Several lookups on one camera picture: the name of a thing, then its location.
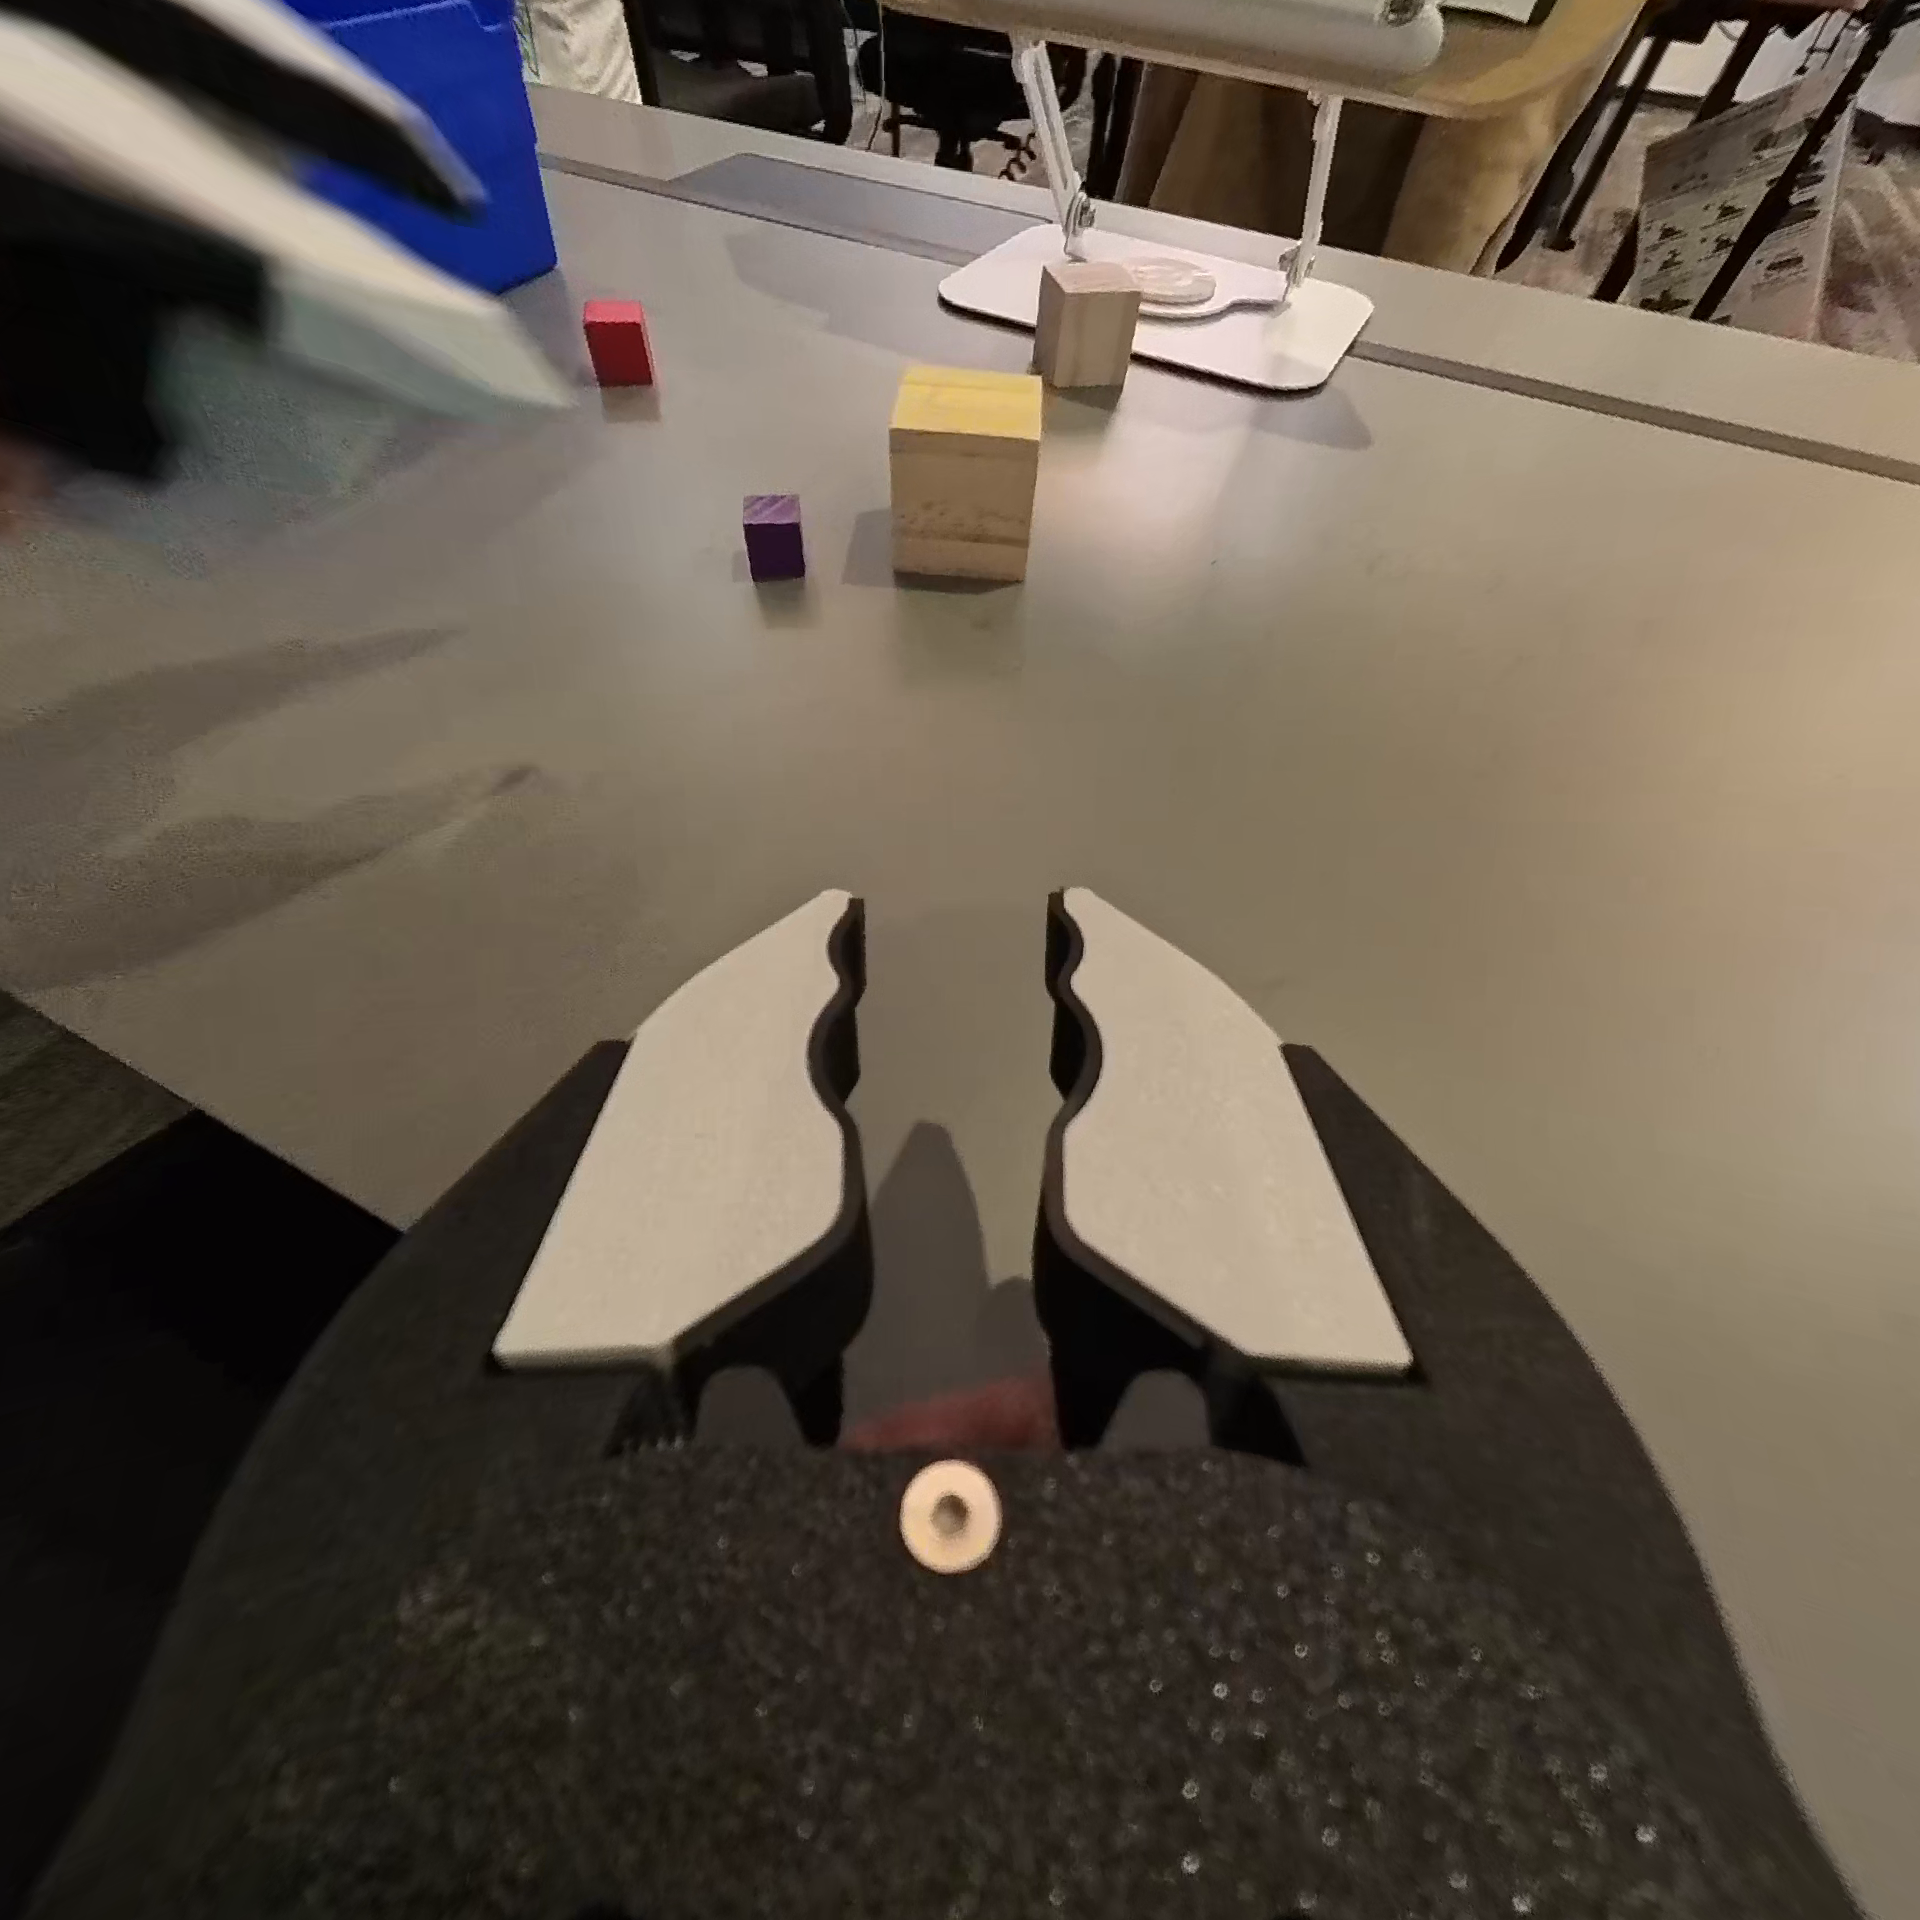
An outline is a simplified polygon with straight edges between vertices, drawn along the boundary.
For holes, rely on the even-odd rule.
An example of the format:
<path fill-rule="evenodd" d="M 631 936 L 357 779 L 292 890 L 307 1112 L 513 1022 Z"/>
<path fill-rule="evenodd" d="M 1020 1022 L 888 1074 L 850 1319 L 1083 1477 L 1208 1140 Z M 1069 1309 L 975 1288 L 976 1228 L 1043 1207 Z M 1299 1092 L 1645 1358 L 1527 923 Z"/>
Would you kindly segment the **printed cardboard sign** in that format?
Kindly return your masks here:
<path fill-rule="evenodd" d="M 1693 316 L 1836 91 L 1834 75 L 1810 75 L 1648 144 L 1629 304 Z M 1846 109 L 1717 304 L 1717 324 L 1800 342 L 1816 336 L 1852 131 Z"/>

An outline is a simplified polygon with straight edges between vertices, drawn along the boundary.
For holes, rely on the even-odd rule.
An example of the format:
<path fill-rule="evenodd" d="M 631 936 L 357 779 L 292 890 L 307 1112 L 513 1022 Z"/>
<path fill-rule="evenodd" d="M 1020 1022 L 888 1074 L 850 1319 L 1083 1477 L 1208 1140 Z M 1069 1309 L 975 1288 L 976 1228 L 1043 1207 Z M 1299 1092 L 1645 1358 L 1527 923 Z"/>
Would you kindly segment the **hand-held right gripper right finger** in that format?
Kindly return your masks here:
<path fill-rule="evenodd" d="M 1220 1449 L 1295 1449 L 1285 1387 L 1413 1389 L 1419 1351 L 1271 1025 L 1083 885 L 1047 898 L 1051 1119 L 1034 1309 L 1058 1435 L 1145 1378 Z"/>

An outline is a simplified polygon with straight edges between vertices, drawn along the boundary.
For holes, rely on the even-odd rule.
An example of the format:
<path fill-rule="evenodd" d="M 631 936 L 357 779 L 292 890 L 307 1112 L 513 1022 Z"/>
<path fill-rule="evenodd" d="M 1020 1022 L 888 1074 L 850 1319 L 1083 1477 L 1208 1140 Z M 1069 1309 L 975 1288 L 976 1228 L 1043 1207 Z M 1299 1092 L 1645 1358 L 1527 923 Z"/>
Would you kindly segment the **large plain wooden cube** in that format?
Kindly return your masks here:
<path fill-rule="evenodd" d="M 912 365 L 888 421 L 890 564 L 903 580 L 1026 580 L 1044 445 L 1031 372 Z"/>

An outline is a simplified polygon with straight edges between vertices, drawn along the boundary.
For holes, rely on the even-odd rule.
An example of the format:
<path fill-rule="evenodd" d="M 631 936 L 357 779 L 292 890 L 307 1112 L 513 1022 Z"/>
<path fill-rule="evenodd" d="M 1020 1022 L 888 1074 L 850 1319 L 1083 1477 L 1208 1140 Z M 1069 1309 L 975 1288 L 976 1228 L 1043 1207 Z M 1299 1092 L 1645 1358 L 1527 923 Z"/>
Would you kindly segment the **brown curtain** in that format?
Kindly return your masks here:
<path fill-rule="evenodd" d="M 1548 95 L 1487 119 L 1342 109 L 1321 238 L 1463 276 L 1491 276 L 1528 196 L 1595 97 L 1598 59 Z M 1295 238 L 1312 169 L 1312 105 L 1253 80 L 1148 67 L 1117 202 Z"/>

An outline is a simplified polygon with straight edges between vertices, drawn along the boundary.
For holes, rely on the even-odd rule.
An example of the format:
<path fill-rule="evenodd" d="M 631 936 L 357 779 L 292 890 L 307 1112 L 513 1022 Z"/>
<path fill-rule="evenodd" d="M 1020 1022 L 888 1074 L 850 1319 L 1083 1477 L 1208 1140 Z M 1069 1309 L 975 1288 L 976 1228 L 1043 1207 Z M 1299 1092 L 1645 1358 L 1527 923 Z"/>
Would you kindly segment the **medium plain wooden cube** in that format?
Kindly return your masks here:
<path fill-rule="evenodd" d="M 1038 276 L 1032 371 L 1054 393 L 1125 388 L 1141 324 L 1141 285 L 1126 265 L 1057 258 Z"/>

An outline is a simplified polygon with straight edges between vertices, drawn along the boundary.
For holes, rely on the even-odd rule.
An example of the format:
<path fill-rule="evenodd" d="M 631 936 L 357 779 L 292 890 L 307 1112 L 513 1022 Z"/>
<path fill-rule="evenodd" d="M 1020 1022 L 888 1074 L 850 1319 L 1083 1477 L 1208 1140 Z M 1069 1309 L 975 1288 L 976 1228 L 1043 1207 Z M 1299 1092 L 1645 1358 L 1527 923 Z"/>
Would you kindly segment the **blue plastic bin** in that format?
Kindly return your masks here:
<path fill-rule="evenodd" d="M 550 274 L 538 132 L 509 2 L 296 2 L 294 12 L 407 97 L 482 189 L 471 215 L 446 217 L 346 166 L 310 163 L 301 182 L 428 266 L 491 296 Z"/>

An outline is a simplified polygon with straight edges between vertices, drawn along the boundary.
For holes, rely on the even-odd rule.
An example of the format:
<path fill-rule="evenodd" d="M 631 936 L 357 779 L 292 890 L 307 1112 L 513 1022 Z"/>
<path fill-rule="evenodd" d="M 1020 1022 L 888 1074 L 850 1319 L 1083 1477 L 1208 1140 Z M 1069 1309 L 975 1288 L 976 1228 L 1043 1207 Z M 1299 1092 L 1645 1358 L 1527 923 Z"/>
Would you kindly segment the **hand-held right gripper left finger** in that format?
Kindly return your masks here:
<path fill-rule="evenodd" d="M 824 888 L 635 1030 L 493 1336 L 509 1374 L 629 1374 L 661 1435 L 735 1371 L 835 1449 L 873 1309 L 852 1120 L 866 911 Z"/>

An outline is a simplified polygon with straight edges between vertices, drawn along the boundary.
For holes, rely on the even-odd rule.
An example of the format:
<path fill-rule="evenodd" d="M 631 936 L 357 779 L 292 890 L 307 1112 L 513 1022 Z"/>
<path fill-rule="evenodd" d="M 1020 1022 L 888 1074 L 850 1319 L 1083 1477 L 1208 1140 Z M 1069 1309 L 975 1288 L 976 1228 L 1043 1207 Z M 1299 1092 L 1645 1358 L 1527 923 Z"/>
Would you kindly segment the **black office chair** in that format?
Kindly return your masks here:
<path fill-rule="evenodd" d="M 884 107 L 888 138 L 931 132 L 933 164 L 949 173 L 972 173 L 980 144 L 1014 152 L 1013 132 L 1034 122 L 1004 35 L 876 6 L 860 73 Z"/>

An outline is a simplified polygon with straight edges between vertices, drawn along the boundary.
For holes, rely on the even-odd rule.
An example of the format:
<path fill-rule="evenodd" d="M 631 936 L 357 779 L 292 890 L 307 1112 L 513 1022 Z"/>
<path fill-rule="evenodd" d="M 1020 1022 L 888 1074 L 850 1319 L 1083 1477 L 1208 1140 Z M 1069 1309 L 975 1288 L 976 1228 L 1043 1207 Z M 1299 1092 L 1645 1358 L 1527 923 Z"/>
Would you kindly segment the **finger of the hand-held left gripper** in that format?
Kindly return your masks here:
<path fill-rule="evenodd" d="M 5 158 L 105 215 L 220 242 L 260 274 L 269 348 L 459 421 L 561 412 L 573 384 L 498 301 L 296 179 L 310 136 L 208 91 L 6 91 Z"/>
<path fill-rule="evenodd" d="M 485 204 L 428 114 L 285 4 L 6 2 L 2 12 L 6 27 L 53 30 L 441 215 Z"/>

